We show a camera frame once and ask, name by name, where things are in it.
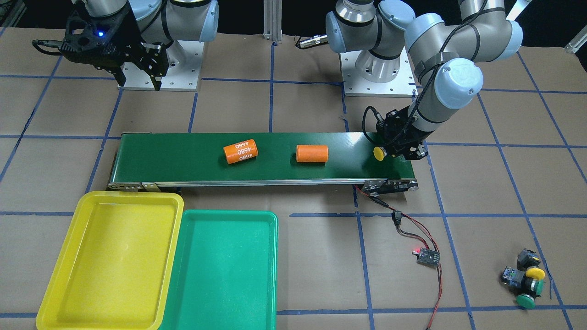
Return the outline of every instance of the green conveyor belt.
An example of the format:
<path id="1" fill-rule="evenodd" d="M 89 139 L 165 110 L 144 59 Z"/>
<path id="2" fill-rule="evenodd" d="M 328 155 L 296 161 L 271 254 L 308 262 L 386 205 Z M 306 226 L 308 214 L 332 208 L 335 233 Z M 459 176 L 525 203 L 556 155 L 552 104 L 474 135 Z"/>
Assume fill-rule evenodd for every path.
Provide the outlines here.
<path id="1" fill-rule="evenodd" d="M 228 164 L 223 147 L 254 139 L 259 156 Z M 297 163 L 298 144 L 326 144 L 327 163 Z M 254 186 L 414 179 L 411 163 L 377 161 L 362 133 L 193 133 L 122 135 L 109 187 Z"/>

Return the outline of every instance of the orange cylinder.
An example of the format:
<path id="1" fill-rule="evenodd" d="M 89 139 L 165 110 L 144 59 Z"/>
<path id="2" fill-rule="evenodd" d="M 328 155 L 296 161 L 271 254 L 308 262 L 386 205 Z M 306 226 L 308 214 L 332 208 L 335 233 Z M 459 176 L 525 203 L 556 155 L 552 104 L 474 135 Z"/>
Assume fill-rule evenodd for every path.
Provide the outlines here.
<path id="1" fill-rule="evenodd" d="M 228 164 L 234 164 L 259 155 L 255 140 L 247 140 L 224 147 L 224 154 Z"/>
<path id="2" fill-rule="evenodd" d="M 298 145 L 296 150 L 298 163 L 326 163 L 328 161 L 328 146 Z"/>

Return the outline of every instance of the white mounting plate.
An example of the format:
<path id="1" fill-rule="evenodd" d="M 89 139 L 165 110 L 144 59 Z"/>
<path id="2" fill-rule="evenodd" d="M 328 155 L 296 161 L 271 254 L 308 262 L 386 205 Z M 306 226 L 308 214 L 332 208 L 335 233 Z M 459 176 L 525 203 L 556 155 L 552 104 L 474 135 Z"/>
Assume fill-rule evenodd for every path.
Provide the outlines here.
<path id="1" fill-rule="evenodd" d="M 204 57 L 204 42 L 176 41 L 185 50 L 186 61 L 182 65 L 170 66 L 167 76 L 161 80 L 161 90 L 196 92 L 200 85 L 200 70 Z M 132 63 L 125 63 L 123 72 L 126 83 L 119 88 L 124 90 L 155 90 L 148 74 Z"/>
<path id="2" fill-rule="evenodd" d="M 400 69 L 388 83 L 371 82 L 359 75 L 355 62 L 360 51 L 340 53 L 340 70 L 345 82 L 345 96 L 412 97 L 418 95 L 406 48 L 400 55 Z"/>

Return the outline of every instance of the yellow button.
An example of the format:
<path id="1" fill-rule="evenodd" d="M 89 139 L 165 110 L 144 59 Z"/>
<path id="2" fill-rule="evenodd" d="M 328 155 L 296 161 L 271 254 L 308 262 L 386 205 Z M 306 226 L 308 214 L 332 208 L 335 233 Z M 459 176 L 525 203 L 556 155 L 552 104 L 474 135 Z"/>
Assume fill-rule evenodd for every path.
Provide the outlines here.
<path id="1" fill-rule="evenodd" d="M 385 156 L 387 156 L 387 152 L 385 151 L 384 148 L 375 147 L 375 148 L 373 148 L 373 155 L 375 156 L 376 160 L 383 161 Z"/>
<path id="2" fill-rule="evenodd" d="M 544 276 L 546 274 L 544 274 L 544 271 L 540 268 L 530 268 L 526 271 L 526 276 L 533 278 L 537 281 L 543 280 Z"/>

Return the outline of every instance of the light blue joint cap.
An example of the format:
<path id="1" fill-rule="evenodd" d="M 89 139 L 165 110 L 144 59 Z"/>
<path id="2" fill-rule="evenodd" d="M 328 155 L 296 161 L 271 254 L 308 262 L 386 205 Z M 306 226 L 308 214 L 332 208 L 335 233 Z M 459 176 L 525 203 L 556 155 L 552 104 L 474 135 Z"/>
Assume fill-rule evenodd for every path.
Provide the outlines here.
<path id="1" fill-rule="evenodd" d="M 482 86 L 481 69 L 464 58 L 446 62 L 440 67 L 434 80 L 434 91 L 438 100 L 450 109 L 461 109 L 469 104 Z"/>
<path id="2" fill-rule="evenodd" d="M 346 53 L 345 40 L 342 38 L 342 31 L 333 12 L 326 15 L 326 34 L 328 35 L 328 45 L 333 52 Z"/>
<path id="3" fill-rule="evenodd" d="M 405 31 L 408 24 L 416 17 L 414 9 L 400 0 L 382 0 L 379 3 L 379 11 L 384 19 L 402 31 Z"/>
<path id="4" fill-rule="evenodd" d="M 218 1 L 212 0 L 208 6 L 206 19 L 204 20 L 204 25 L 202 26 L 200 42 L 212 41 L 216 38 L 216 31 L 218 31 L 218 11 Z"/>
<path id="5" fill-rule="evenodd" d="M 438 14 L 428 13 L 416 17 L 406 28 L 404 38 L 406 39 L 406 49 L 409 51 L 411 46 L 418 38 L 428 31 L 432 26 L 438 23 L 444 23 Z"/>
<path id="6" fill-rule="evenodd" d="M 506 59 L 515 54 L 520 46 L 522 46 L 522 40 L 524 38 L 524 31 L 516 21 L 508 21 L 512 25 L 512 36 L 510 37 L 510 42 L 505 47 L 503 53 L 501 53 L 498 58 L 494 60 Z"/>
<path id="7" fill-rule="evenodd" d="M 161 0 L 129 0 L 137 22 L 159 9 Z"/>

